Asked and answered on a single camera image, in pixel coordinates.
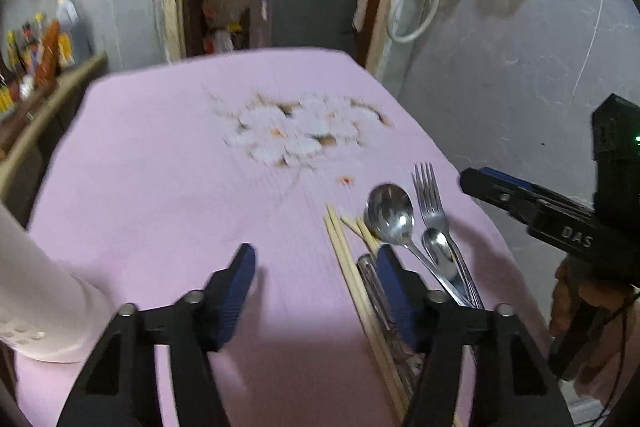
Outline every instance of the wooden chopstick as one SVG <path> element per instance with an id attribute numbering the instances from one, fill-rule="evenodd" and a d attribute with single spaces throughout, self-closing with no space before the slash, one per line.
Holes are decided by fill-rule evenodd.
<path id="1" fill-rule="evenodd" d="M 347 283 L 347 289 L 349 290 L 356 312 L 360 318 L 362 329 L 371 346 L 373 356 L 378 363 L 394 410 L 398 415 L 400 423 L 402 423 L 407 408 L 409 407 L 410 397 L 407 396 L 402 386 L 396 364 L 386 344 L 382 328 L 375 316 L 375 311 L 373 310 L 373 306 L 367 295 L 367 290 L 358 272 L 358 267 L 351 256 L 347 239 L 344 237 L 344 232 L 342 231 L 341 222 L 367 244 L 367 248 L 369 248 L 373 256 L 378 254 L 380 242 L 372 237 L 362 219 L 352 219 L 346 216 L 341 216 L 338 219 L 338 214 L 334 208 L 330 204 L 327 204 L 326 207 L 329 215 L 324 216 L 324 225 L 329 234 L 332 247 L 334 247 L 338 265 L 340 266 L 344 281 Z M 460 423 L 457 414 L 454 416 L 452 427 L 462 427 L 462 423 Z"/>

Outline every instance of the white hose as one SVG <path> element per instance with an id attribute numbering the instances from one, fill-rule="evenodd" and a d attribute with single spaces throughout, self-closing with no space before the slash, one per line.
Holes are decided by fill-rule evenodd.
<path id="1" fill-rule="evenodd" d="M 438 11 L 438 6 L 440 5 L 440 0 L 433 0 L 431 3 L 431 9 L 429 10 L 428 15 L 422 21 L 422 24 L 418 26 L 418 28 L 409 33 L 408 35 L 400 36 L 398 35 L 398 30 L 396 28 L 396 16 L 398 15 L 398 10 L 402 6 L 404 0 L 393 0 L 389 9 L 389 14 L 386 19 L 386 34 L 389 36 L 391 40 L 394 42 L 398 42 L 399 44 L 407 44 L 408 42 L 415 41 L 420 35 L 422 35 L 427 28 L 430 26 L 433 18 L 436 16 L 436 12 Z"/>

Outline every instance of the pink tablecloth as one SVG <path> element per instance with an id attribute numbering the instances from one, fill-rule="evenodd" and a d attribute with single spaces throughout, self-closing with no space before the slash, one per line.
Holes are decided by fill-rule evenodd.
<path id="1" fill-rule="evenodd" d="M 360 122 L 357 136 L 343 125 L 335 143 L 308 160 L 289 153 L 314 144 L 289 143 L 290 165 L 267 165 L 268 150 L 238 139 L 248 105 L 304 107 L 310 95 L 327 94 L 348 97 L 355 120 L 373 110 L 382 121 Z M 382 182 L 414 198 L 417 161 L 434 164 L 452 234 L 487 307 L 513 304 L 545 346 L 545 324 L 521 273 L 491 220 L 459 190 L 455 168 L 375 79 L 336 52 L 241 53 L 105 78 L 53 159 L 31 234 L 116 305 L 141 309 L 200 288 L 239 243 L 252 243 L 257 279 L 236 336 L 211 357 L 232 425 L 389 427 L 397 422 L 322 215 L 327 202 L 359 215 Z M 364 253 L 354 235 L 348 239 L 354 255 Z M 410 253 L 398 253 L 424 273 Z M 157 365 L 165 425 L 174 427 L 164 354 Z M 55 425 L 80 368 L 18 357 L 20 406 L 35 427 Z M 463 419 L 471 390 L 466 373 Z"/>

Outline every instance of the person's arm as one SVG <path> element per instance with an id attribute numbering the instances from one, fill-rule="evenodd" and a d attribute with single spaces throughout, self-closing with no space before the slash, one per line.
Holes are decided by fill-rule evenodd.
<path id="1" fill-rule="evenodd" d="M 551 309 L 550 332 L 553 337 L 563 334 L 571 324 L 571 296 L 566 284 L 566 264 L 562 263 L 556 271 L 558 284 L 554 289 Z M 634 293 L 633 286 L 619 282 L 603 282 L 587 280 L 580 284 L 580 298 L 592 306 L 617 311 Z M 640 328 L 636 328 L 640 306 L 629 309 L 627 314 L 627 340 L 625 363 L 620 378 L 616 397 L 610 404 L 612 407 L 617 397 L 624 391 L 633 377 L 640 362 Z M 586 360 L 574 382 L 576 393 L 580 396 L 593 396 L 603 405 L 609 400 L 616 380 L 622 348 L 622 316 L 608 324 L 598 342 L 597 348 Z"/>

